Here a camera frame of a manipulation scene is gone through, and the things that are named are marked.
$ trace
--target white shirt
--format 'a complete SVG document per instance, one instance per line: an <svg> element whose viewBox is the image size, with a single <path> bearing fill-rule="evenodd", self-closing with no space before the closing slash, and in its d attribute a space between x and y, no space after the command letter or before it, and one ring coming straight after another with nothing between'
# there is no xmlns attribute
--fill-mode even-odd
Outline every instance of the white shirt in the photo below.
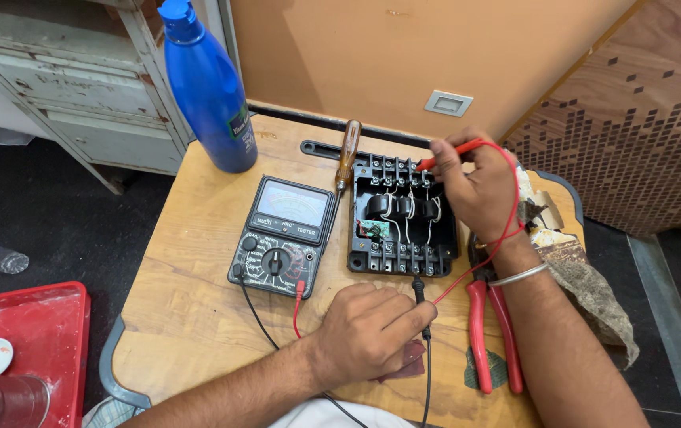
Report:
<svg viewBox="0 0 681 428"><path fill-rule="evenodd" d="M369 428L412 428L412 424L400 417L376 407L338 401L345 411L362 421ZM297 405L269 428L358 428L351 418L330 401L317 398Z"/></svg>

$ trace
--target hand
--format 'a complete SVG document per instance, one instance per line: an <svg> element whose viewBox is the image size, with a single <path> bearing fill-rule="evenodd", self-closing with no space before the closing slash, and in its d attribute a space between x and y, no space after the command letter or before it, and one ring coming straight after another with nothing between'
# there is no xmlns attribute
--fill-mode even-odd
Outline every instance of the hand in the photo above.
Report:
<svg viewBox="0 0 681 428"><path fill-rule="evenodd" d="M403 365L403 345L438 316L392 287L355 284L338 291L312 342L312 371L322 389L377 378Z"/></svg>
<svg viewBox="0 0 681 428"><path fill-rule="evenodd" d="M482 145L459 157L454 147L476 138L493 142L488 134L471 126L446 139L431 141L437 165L431 172L435 181L444 184L456 217L481 241L491 242L502 236L510 212L515 214L515 181L513 169L496 149ZM475 163L475 171L468 176L462 172L464 161ZM510 225L508 232L516 228Z"/></svg>

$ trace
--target red tray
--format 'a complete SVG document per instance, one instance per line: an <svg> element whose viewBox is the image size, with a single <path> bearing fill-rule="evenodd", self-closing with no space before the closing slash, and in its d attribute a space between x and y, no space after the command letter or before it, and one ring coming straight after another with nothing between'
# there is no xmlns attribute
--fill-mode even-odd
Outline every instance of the red tray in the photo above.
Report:
<svg viewBox="0 0 681 428"><path fill-rule="evenodd" d="M13 347L4 375L36 375L50 388L42 428L82 425L89 296L76 281L0 294L0 337Z"/></svg>

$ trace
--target orange wall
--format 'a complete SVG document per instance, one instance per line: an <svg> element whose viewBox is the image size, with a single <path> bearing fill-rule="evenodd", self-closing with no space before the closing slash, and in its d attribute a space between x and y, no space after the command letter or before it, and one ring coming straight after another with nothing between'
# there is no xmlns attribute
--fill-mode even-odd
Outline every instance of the orange wall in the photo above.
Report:
<svg viewBox="0 0 681 428"><path fill-rule="evenodd" d="M498 138L634 0L231 0L249 99L445 136ZM475 97L425 111L433 89Z"/></svg>

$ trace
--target red pliers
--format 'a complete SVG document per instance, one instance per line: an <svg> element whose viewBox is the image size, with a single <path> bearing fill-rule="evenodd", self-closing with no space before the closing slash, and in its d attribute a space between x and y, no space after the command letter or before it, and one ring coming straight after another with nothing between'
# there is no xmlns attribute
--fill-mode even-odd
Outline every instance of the red pliers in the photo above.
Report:
<svg viewBox="0 0 681 428"><path fill-rule="evenodd" d="M469 263L472 266L488 258L484 250L475 248L476 237L470 233L469 239ZM498 317L498 323L502 326L504 335L504 347L507 357L507 370L509 372L509 388L512 392L520 394L523 392L523 374L520 370L520 356L517 355L517 345L515 343L515 333L512 330L512 320L507 311L507 304L504 301L502 287L489 287L488 281L495 276L492 270L486 267L479 267L473 272L474 281L467 286L469 293L469 344L473 348L475 356L475 366L478 371L478 383L480 391L484 394L491 394L493 386L491 382L491 371L488 367L488 354L486 353L486 342L483 339L483 309L486 306L486 294L491 299L491 305Z"/></svg>

